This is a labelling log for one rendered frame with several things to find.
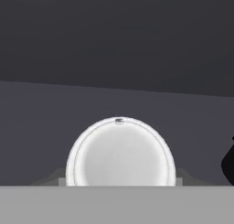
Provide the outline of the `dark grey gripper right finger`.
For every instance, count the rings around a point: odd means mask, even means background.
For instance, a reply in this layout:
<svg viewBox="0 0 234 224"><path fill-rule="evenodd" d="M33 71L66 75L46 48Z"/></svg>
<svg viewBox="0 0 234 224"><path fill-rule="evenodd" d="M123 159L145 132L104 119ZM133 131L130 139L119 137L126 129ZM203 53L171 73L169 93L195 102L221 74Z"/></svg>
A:
<svg viewBox="0 0 234 224"><path fill-rule="evenodd" d="M179 187L211 187L213 183L204 181L198 178L193 178L183 168L176 169L176 182L175 184Z"/></svg>

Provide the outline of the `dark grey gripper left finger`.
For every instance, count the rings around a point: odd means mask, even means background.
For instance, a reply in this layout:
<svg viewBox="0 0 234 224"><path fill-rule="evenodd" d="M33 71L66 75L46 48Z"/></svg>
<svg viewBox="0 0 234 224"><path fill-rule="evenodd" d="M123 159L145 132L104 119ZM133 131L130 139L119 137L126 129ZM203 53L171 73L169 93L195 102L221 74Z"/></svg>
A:
<svg viewBox="0 0 234 224"><path fill-rule="evenodd" d="M59 168L55 170L50 176L42 178L32 183L32 186L43 186L43 187L64 187L66 185L65 169Z"/></svg>

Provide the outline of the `black rounded object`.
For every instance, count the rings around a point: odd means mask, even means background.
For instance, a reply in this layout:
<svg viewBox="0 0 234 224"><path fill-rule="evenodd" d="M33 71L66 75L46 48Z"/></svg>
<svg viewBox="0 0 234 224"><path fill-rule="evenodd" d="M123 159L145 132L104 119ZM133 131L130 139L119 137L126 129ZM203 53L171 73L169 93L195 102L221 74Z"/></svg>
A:
<svg viewBox="0 0 234 224"><path fill-rule="evenodd" d="M232 137L232 141L232 146L221 161L221 169L225 178L234 186L234 136Z"/></svg>

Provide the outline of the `white round object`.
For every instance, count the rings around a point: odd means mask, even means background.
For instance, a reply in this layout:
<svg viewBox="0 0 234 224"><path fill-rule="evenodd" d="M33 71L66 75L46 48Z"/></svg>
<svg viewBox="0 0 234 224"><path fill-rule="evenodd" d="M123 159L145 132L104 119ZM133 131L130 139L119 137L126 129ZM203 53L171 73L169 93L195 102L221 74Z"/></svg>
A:
<svg viewBox="0 0 234 224"><path fill-rule="evenodd" d="M127 117L94 123L71 147L69 187L173 187L176 166L165 139L151 126Z"/></svg>

